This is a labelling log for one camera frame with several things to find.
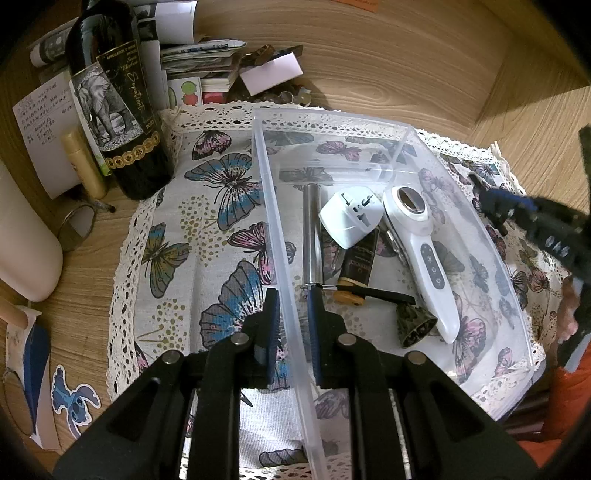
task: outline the clear plastic bin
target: clear plastic bin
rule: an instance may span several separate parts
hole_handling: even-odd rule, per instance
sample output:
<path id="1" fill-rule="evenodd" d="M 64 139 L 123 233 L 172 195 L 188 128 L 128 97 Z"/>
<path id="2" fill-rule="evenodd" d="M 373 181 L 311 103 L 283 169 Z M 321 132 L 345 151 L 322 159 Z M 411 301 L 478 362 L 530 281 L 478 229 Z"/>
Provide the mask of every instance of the clear plastic bin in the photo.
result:
<path id="1" fill-rule="evenodd" d="M 502 375 L 512 375 L 511 387 L 488 412 L 500 418 L 506 406 L 522 394 L 533 373 L 529 335 L 510 288 L 511 280 L 486 229 L 461 188 L 415 129 L 341 112 L 258 108 L 254 110 L 252 145 L 261 171 L 270 239 L 267 245 L 280 292 L 290 381 L 314 477 L 329 475 L 321 425 L 314 409 L 310 355 L 304 348 L 307 313 L 300 289 L 302 258 L 298 258 L 299 265 L 290 265 L 284 247 L 285 240 L 301 236 L 301 185 L 305 183 L 321 185 L 322 204 L 335 191 L 350 185 L 366 185 L 378 196 L 388 186 L 400 184 L 422 192 L 436 220 L 433 240 L 444 248 L 439 256 L 447 257 L 442 258 L 442 263 L 454 271 L 447 276 L 452 289 L 458 292 L 460 335 L 453 345 L 436 335 L 428 336 L 411 349 L 425 352 L 470 395 L 483 391 L 499 377 L 496 367 L 501 353 L 510 349 L 511 364 L 504 365 Z M 388 258 L 387 262 L 381 257 L 376 259 L 381 265 L 377 268 L 374 261 L 371 287 L 418 298 L 410 273 L 400 274 L 397 258 Z M 325 278 L 325 283 L 334 283 L 337 277 Z M 367 336 L 378 349 L 397 355 L 408 351 L 398 344 L 393 305 L 367 299 L 358 308 L 359 317 L 387 317 L 372 326 L 379 335 Z M 355 328 L 351 331 L 359 334 Z"/>

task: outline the white handheld device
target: white handheld device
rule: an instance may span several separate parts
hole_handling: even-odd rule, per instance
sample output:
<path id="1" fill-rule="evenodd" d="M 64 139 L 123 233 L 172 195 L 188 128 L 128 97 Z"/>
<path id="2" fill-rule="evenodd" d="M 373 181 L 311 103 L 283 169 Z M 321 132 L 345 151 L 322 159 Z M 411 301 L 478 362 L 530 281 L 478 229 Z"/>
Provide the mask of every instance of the white handheld device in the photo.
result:
<path id="1" fill-rule="evenodd" d="M 437 317 L 437 330 L 453 343 L 460 329 L 456 302 L 441 261 L 431 241 L 433 220 L 425 201 L 412 187 L 392 187 L 384 192 L 384 220 L 400 240 L 427 309 Z"/>

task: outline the elephant illustration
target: elephant illustration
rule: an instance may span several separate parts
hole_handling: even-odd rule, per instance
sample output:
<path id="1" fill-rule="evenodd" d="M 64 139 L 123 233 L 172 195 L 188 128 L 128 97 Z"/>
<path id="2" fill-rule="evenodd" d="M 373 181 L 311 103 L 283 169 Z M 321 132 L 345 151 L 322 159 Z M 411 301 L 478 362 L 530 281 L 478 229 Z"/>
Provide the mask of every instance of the elephant illustration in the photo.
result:
<path id="1" fill-rule="evenodd" d="M 78 87 L 78 99 L 82 112 L 99 145 L 103 145 L 99 120 L 109 134 L 109 140 L 114 140 L 118 136 L 111 123 L 111 113 L 120 114 L 125 123 L 125 129 L 119 135 L 125 135 L 133 128 L 134 117 L 112 83 L 102 74 L 91 74 L 81 82 Z"/>

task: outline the plastic bin divider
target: plastic bin divider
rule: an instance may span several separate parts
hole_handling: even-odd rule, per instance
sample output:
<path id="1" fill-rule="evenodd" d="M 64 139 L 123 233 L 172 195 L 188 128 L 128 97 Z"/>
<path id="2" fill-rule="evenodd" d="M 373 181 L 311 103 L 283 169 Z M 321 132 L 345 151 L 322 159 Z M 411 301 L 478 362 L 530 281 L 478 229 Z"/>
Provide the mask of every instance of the plastic bin divider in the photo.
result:
<path id="1" fill-rule="evenodd" d="M 310 463 L 312 476 L 316 480 L 329 480 L 326 468 L 326 458 L 320 429 L 316 418 L 316 410 L 312 400 L 309 375 L 304 353 L 304 342 L 301 335 L 300 321 L 295 301 L 295 291 L 291 284 L 287 252 L 285 251 L 285 239 L 281 227 L 279 207 L 271 175 L 271 165 L 267 156 L 265 138 L 262 131 L 262 122 L 256 117 L 253 118 L 253 142 L 259 159 L 261 172 L 261 183 L 264 192 L 265 208 L 267 210 L 268 234 L 271 240 L 271 258 L 275 270 L 275 279 L 281 304 L 283 325 L 287 341 L 287 352 L 289 356 L 290 386 L 294 389 L 295 398 L 300 415 L 303 443 L 306 456 Z"/>

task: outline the black handle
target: black handle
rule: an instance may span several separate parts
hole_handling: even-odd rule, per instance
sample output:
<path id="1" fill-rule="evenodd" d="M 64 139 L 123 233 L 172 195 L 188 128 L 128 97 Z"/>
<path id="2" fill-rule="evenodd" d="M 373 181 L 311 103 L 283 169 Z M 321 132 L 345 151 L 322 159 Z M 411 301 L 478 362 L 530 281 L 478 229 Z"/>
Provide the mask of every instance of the black handle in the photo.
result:
<path id="1" fill-rule="evenodd" d="M 349 291 L 354 295 L 373 297 L 378 300 L 389 301 L 391 303 L 408 303 L 415 305 L 413 296 L 399 293 L 397 291 L 379 290 L 377 288 L 359 287 L 357 285 L 337 285 L 339 291 Z"/>

